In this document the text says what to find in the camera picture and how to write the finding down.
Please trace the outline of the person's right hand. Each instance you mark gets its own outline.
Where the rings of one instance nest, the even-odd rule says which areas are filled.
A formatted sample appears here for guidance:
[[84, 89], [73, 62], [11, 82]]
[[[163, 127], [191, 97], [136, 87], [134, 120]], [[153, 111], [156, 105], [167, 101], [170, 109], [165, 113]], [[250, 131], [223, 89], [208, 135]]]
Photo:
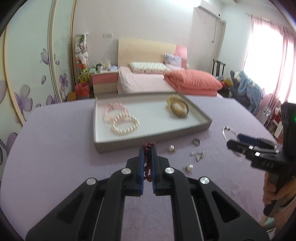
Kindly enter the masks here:
[[267, 205], [275, 200], [282, 199], [280, 209], [273, 218], [275, 224], [273, 237], [276, 237], [282, 231], [295, 210], [295, 177], [285, 184], [279, 192], [275, 192], [276, 186], [270, 181], [270, 174], [265, 172], [262, 201]]

